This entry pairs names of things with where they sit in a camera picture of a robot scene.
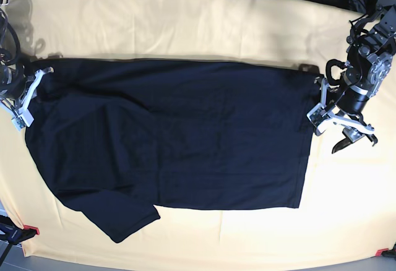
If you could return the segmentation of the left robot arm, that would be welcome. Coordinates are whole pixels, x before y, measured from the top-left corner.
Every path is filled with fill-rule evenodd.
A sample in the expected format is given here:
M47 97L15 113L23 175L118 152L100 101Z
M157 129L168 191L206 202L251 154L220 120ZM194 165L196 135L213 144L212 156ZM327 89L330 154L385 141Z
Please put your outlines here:
M374 128L365 123L363 110L387 77L395 56L395 6L377 6L371 14L351 23L346 38L347 60L327 61L320 86L318 104L307 113L317 136L331 125L343 127L344 138L334 145L339 152L363 137L373 144Z

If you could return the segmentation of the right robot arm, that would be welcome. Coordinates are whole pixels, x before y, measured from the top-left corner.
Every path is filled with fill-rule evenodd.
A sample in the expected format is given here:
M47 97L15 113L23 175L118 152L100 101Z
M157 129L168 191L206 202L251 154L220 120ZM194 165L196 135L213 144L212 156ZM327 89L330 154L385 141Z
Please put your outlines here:
M54 72L52 67L33 69L22 51L16 31L1 10L1 108L23 127L30 125L33 117L28 107L37 95L43 77Z

